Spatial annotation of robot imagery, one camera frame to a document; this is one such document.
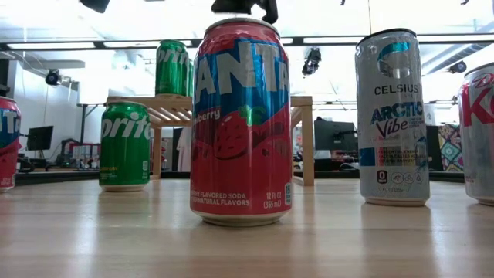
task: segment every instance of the black object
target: black object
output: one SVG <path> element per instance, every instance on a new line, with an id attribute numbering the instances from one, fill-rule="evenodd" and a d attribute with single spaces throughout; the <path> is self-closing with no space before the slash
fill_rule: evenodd
<path id="1" fill-rule="evenodd" d="M 448 71 L 450 73 L 464 73 L 466 71 L 466 64 L 463 61 L 459 61 L 453 66 L 450 66 Z"/>
<path id="2" fill-rule="evenodd" d="M 353 123 L 314 121 L 316 150 L 355 151 L 358 149 Z"/>
<path id="3" fill-rule="evenodd" d="M 307 54 L 306 61 L 302 67 L 302 74 L 311 75 L 319 69 L 319 62 L 321 61 L 321 52 L 318 47 L 313 47 L 310 49 L 309 54 Z"/>
<path id="4" fill-rule="evenodd" d="M 52 146 L 53 126 L 29 128 L 28 151 L 49 150 Z"/>
<path id="5" fill-rule="evenodd" d="M 58 69 L 51 69 L 49 73 L 46 75 L 45 82 L 51 86 L 60 85 L 60 81 L 62 78 L 60 77 L 60 71 Z"/>
<path id="6" fill-rule="evenodd" d="M 274 24 L 278 20 L 276 0 L 215 0 L 211 10 L 215 13 L 251 14 L 251 8 L 256 4 L 266 11 L 262 20 Z"/>
<path id="7" fill-rule="evenodd" d="M 104 13 L 110 0 L 80 0 L 80 2 L 95 12 Z"/>
<path id="8" fill-rule="evenodd" d="M 439 146 L 439 127 L 427 126 L 427 153 L 430 171 L 443 171 L 441 147 Z"/>

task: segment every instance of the colorful pattern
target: colorful pattern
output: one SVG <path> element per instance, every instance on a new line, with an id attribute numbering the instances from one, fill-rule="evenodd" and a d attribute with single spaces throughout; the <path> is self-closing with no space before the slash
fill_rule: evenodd
<path id="1" fill-rule="evenodd" d="M 462 139 L 459 125 L 439 127 L 442 168 L 444 171 L 463 172 Z"/>

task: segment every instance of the computer monitor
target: computer monitor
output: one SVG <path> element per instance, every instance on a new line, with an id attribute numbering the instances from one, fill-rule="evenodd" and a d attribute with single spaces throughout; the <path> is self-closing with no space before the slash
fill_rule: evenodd
<path id="1" fill-rule="evenodd" d="M 53 126 L 29 128 L 28 151 L 49 150 L 52 145 Z"/>
<path id="2" fill-rule="evenodd" d="M 353 123 L 314 121 L 314 137 L 316 150 L 355 151 L 358 149 Z"/>

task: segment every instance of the can rim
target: can rim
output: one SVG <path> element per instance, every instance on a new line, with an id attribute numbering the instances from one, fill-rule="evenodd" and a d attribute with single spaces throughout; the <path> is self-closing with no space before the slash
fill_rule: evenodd
<path id="1" fill-rule="evenodd" d="M 8 101 L 11 101 L 13 103 L 17 103 L 17 101 L 15 101 L 14 99 L 11 99 L 10 97 L 0 97 L 0 100 L 8 100 Z"/>
<path id="2" fill-rule="evenodd" d="M 258 20 L 258 19 L 251 19 L 251 18 L 244 18 L 244 17 L 239 17 L 239 18 L 230 18 L 230 19 L 223 19 L 223 20 L 220 20 L 218 22 L 215 22 L 213 24 L 211 24 L 207 29 L 206 29 L 206 32 L 205 32 L 205 37 L 206 37 L 206 34 L 208 34 L 209 31 L 211 31 L 211 29 L 215 28 L 215 27 L 218 27 L 220 25 L 223 25 L 225 23 L 230 23 L 230 22 L 252 22 L 252 23 L 257 23 L 257 24 L 260 24 L 260 25 L 264 25 L 265 27 L 268 27 L 270 28 L 271 30 L 273 30 L 276 35 L 278 36 L 279 38 L 279 32 L 278 32 L 278 29 L 276 29 L 275 26 L 269 24 L 268 22 L 264 22 L 262 20 Z"/>
<path id="3" fill-rule="evenodd" d="M 376 32 L 376 33 L 372 33 L 368 36 L 365 36 L 363 39 L 361 39 L 358 43 L 357 43 L 357 46 L 358 47 L 362 42 L 364 42 L 365 40 L 368 40 L 372 37 L 375 37 L 375 36 L 379 36 L 379 35 L 382 35 L 382 34 L 385 34 L 385 33 L 389 33 L 389 32 L 408 32 L 408 33 L 411 33 L 415 38 L 417 37 L 417 33 L 411 31 L 410 29 L 406 29 L 406 28 L 393 28 L 393 29 L 386 29 L 386 30 L 382 30 L 382 31 L 379 31 L 379 32 Z"/>
<path id="4" fill-rule="evenodd" d="M 183 47 L 187 47 L 187 46 L 185 45 L 185 43 L 183 43 L 183 42 L 181 42 L 181 41 L 179 41 L 179 40 L 176 40 L 176 39 L 163 39 L 163 40 L 161 40 L 161 41 L 160 41 L 160 45 L 161 45 L 161 43 L 163 43 L 163 42 L 177 42 L 177 43 L 181 44 Z"/>
<path id="5" fill-rule="evenodd" d="M 475 69 L 471 69 L 471 70 L 469 70 L 467 73 L 465 73 L 465 77 L 466 77 L 466 76 L 468 76 L 468 75 L 469 75 L 469 74 L 471 74 L 471 73 L 476 72 L 477 70 L 481 70 L 481 69 L 486 68 L 486 67 L 488 67 L 488 66 L 494 66 L 494 62 L 492 62 L 492 63 L 487 63 L 487 64 L 482 65 L 482 66 L 477 66 Z"/>
<path id="6" fill-rule="evenodd" d="M 135 102 L 135 101 L 129 101 L 129 100 L 110 100 L 110 101 L 107 101 L 106 105 L 108 105 L 108 104 L 118 104 L 118 103 L 138 104 L 138 105 L 141 105 L 141 106 L 143 106 L 143 107 L 145 107 L 147 109 L 147 105 L 144 105 L 142 103 L 138 103 L 138 102 Z"/>

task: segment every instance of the green soda can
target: green soda can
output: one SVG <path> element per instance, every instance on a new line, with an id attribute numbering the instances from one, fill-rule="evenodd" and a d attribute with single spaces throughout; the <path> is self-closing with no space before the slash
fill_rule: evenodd
<path id="1" fill-rule="evenodd" d="M 194 63 L 190 59 L 188 63 L 187 97 L 192 97 L 192 95 L 194 94 L 193 80 L 194 80 Z"/>
<path id="2" fill-rule="evenodd" d="M 156 95 L 174 93 L 187 96 L 189 58 L 185 44 L 164 40 L 156 52 Z"/>
<path id="3" fill-rule="evenodd" d="M 149 182 L 150 128 L 143 104 L 107 104 L 101 123 L 100 154 L 100 186 L 105 191 L 139 191 Z"/>

